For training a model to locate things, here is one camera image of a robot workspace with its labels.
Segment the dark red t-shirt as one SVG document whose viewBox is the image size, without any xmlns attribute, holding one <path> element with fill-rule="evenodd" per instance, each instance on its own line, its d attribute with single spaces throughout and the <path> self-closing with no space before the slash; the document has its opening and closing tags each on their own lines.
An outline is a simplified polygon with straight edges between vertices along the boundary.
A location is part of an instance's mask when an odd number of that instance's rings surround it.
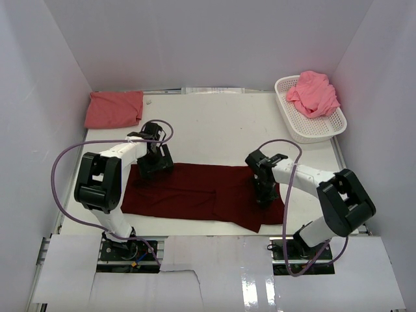
<svg viewBox="0 0 416 312">
<path fill-rule="evenodd" d="M 146 178 L 132 166 L 122 212 L 182 220 L 232 222 L 259 232 L 262 225 L 283 222 L 281 199 L 261 207 L 254 174 L 247 166 L 176 163 L 173 170 Z"/>
</svg>

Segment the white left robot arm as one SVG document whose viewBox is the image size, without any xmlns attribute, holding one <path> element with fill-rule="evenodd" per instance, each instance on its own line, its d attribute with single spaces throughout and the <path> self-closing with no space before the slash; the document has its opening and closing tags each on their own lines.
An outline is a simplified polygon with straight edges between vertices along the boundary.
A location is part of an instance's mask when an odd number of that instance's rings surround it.
<svg viewBox="0 0 416 312">
<path fill-rule="evenodd" d="M 113 147 L 99 153 L 87 152 L 81 158 L 75 201 L 97 218 L 105 238 L 116 242 L 115 252 L 122 259 L 134 257 L 138 246 L 130 239 L 135 236 L 135 230 L 121 210 L 131 167 L 137 165 L 144 179 L 173 170 L 167 146 L 173 133 L 169 123 L 150 120 L 139 132 L 130 132 L 123 140 L 113 140 Z"/>
</svg>

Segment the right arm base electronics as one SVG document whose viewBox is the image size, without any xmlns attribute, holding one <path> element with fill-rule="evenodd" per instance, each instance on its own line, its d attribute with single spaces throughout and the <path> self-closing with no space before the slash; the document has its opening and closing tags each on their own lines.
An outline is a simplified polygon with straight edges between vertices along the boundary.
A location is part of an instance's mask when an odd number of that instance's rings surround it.
<svg viewBox="0 0 416 312">
<path fill-rule="evenodd" d="M 287 239 L 287 257 L 290 269 L 294 274 L 303 270 L 307 263 L 314 258 L 318 251 L 324 246 L 324 243 L 313 247 L 310 251 L 305 251 L 302 247 L 294 242 L 291 237 Z M 272 256 L 272 267 L 275 276 L 288 276 L 289 273 L 285 266 L 283 254 L 283 241 L 281 239 L 273 239 L 266 247 Z M 327 265 L 333 259 L 330 246 L 326 246 L 316 263 L 312 265 L 305 275 L 334 275 L 335 269 L 333 264 Z"/>
</svg>

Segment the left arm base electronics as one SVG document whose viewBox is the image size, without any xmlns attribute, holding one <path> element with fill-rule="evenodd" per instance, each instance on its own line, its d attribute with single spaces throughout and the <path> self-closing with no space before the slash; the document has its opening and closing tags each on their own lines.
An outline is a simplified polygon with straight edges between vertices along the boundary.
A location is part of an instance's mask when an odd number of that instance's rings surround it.
<svg viewBox="0 0 416 312">
<path fill-rule="evenodd" d="M 163 241 L 147 239 L 111 241 L 102 233 L 96 271 L 99 273 L 157 274 L 160 272 L 154 255 L 163 258 Z"/>
</svg>

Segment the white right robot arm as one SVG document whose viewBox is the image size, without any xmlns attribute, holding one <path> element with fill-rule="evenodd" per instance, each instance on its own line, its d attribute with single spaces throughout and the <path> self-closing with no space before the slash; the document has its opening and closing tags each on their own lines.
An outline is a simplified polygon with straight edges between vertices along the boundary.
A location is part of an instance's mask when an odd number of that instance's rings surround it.
<svg viewBox="0 0 416 312">
<path fill-rule="evenodd" d="M 309 259 L 317 246 L 333 237 L 347 237 L 376 214 L 376 208 L 359 181 L 349 170 L 329 172 L 296 164 L 283 154 L 267 157 L 259 149 L 245 159 L 254 174 L 257 203 L 267 208 L 277 200 L 277 185 L 300 189 L 319 200 L 322 216 L 293 235 L 294 253 Z"/>
</svg>

